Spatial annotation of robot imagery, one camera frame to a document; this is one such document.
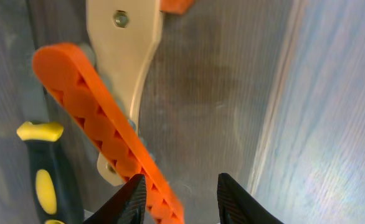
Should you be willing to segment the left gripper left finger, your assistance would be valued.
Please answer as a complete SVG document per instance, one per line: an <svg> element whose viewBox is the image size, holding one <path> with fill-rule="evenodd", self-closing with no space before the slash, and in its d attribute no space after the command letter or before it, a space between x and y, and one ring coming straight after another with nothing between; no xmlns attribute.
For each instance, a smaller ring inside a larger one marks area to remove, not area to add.
<svg viewBox="0 0 365 224"><path fill-rule="evenodd" d="M135 174L83 224L143 224L146 194L145 176Z"/></svg>

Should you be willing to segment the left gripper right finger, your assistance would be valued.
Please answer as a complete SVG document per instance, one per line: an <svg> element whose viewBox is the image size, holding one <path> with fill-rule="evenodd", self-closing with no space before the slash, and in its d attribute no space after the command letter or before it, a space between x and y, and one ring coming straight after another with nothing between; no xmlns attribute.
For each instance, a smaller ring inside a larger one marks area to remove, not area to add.
<svg viewBox="0 0 365 224"><path fill-rule="evenodd" d="M220 173L217 203L221 224L282 224L228 173Z"/></svg>

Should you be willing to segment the file with black-yellow handle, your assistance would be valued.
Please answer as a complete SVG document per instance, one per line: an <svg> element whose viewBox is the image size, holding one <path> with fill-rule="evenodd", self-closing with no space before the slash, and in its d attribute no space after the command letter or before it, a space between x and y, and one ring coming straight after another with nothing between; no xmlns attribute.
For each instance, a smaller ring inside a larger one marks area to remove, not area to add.
<svg viewBox="0 0 365 224"><path fill-rule="evenodd" d="M33 198L39 222L82 223L84 211L77 178L63 150L64 127L26 121L16 131L27 147Z"/></svg>

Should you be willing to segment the orange bit holder strip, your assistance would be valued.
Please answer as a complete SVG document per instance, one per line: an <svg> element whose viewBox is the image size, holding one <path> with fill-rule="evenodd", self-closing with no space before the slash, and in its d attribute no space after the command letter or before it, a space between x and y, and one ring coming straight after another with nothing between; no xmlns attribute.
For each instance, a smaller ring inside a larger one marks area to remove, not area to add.
<svg viewBox="0 0 365 224"><path fill-rule="evenodd" d="M75 44L41 47L34 73L124 180L146 179L146 208L156 223L184 223L184 208L83 50Z"/></svg>

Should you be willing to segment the orange scraper wooden handle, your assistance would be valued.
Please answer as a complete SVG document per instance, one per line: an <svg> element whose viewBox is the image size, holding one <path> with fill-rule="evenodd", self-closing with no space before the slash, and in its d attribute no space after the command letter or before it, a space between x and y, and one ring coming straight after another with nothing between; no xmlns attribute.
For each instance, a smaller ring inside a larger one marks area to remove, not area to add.
<svg viewBox="0 0 365 224"><path fill-rule="evenodd" d="M134 129L138 129L143 85L161 40L164 15L182 15L193 3L193 0L86 2L91 58Z"/></svg>

